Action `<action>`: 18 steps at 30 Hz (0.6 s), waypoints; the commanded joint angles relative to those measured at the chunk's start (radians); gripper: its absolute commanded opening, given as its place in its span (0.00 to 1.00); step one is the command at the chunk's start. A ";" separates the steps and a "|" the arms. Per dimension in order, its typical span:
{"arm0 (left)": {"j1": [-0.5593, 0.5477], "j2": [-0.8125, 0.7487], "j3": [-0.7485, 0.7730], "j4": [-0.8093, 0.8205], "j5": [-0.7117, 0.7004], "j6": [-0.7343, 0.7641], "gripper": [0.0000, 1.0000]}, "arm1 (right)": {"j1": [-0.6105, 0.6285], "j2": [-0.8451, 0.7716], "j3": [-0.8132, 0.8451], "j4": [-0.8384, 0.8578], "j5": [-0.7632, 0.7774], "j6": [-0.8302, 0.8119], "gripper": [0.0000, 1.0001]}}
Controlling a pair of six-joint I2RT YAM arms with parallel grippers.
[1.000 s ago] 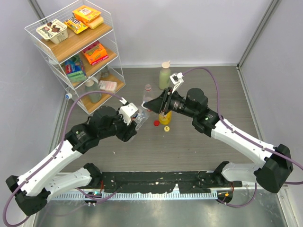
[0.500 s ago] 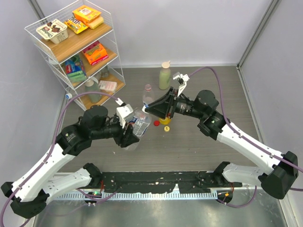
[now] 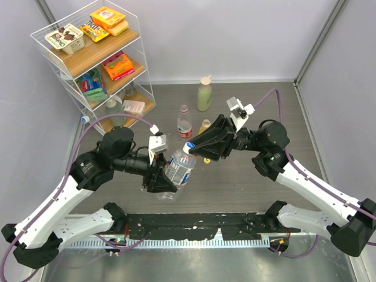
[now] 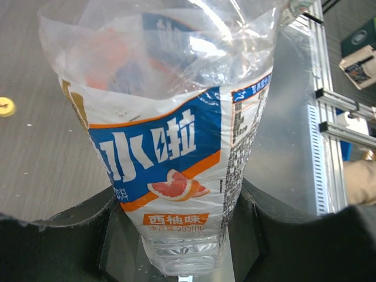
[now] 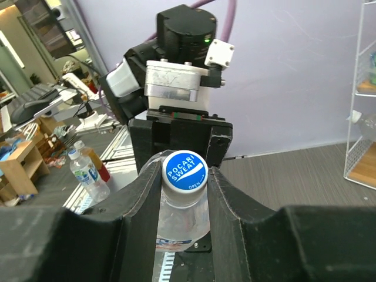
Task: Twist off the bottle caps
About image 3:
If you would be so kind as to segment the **clear bottle red label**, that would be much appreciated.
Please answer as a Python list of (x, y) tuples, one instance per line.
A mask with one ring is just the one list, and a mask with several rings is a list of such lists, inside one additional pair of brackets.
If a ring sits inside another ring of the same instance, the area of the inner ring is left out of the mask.
[(184, 139), (191, 138), (193, 134), (192, 117), (187, 105), (181, 105), (177, 117), (177, 130), (179, 136)]

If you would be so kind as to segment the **white blue bottle cap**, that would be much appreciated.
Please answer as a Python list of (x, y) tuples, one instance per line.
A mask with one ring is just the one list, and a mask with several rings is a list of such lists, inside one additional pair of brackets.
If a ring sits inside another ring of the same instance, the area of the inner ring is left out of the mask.
[(190, 154), (190, 149), (195, 148), (196, 146), (192, 142), (186, 142), (183, 146), (183, 151), (185, 154)]

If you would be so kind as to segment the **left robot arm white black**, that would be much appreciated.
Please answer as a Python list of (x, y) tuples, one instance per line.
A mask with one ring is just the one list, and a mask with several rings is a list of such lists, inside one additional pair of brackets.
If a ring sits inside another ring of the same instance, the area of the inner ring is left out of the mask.
[(128, 127), (115, 127), (103, 136), (96, 148), (79, 155), (58, 187), (30, 216), (18, 224), (6, 224), (1, 233), (12, 244), (16, 261), (38, 269), (54, 260), (71, 243), (92, 234), (121, 233), (127, 216), (115, 203), (107, 203), (94, 214), (71, 223), (64, 218), (82, 200), (120, 171), (143, 177), (142, 186), (151, 193), (176, 192), (163, 168), (167, 137), (156, 132), (149, 138), (148, 154), (134, 150), (134, 133)]

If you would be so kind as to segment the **yellow juice bottle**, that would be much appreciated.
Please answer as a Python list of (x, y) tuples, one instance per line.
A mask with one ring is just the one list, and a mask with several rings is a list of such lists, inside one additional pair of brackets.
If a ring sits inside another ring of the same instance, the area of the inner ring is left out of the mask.
[(202, 121), (202, 125), (199, 129), (199, 135), (202, 134), (205, 130), (207, 130), (211, 125), (211, 121), (209, 121), (208, 119)]

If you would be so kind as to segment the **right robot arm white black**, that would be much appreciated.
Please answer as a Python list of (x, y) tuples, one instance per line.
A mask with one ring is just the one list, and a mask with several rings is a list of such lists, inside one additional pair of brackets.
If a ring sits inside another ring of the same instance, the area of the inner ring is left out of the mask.
[(309, 172), (287, 152), (290, 140), (279, 121), (264, 120), (257, 130), (237, 129), (229, 117), (219, 115), (190, 142), (192, 154), (213, 161), (225, 159), (232, 150), (257, 152), (252, 162), (262, 176), (294, 190), (319, 209), (304, 210), (276, 201), (265, 218), (270, 231), (284, 227), (309, 231), (330, 239), (352, 257), (362, 253), (375, 232), (375, 201), (351, 197)]

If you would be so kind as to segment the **clear bottle blue white label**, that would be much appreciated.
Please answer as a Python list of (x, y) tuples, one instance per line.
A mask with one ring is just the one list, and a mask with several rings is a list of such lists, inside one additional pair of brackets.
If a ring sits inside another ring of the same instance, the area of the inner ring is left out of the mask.
[(185, 154), (183, 148), (177, 149), (170, 157), (164, 168), (166, 176), (177, 187), (176, 193), (158, 193), (157, 198), (166, 202), (175, 201), (187, 184), (192, 170), (196, 165), (196, 157), (191, 154)]

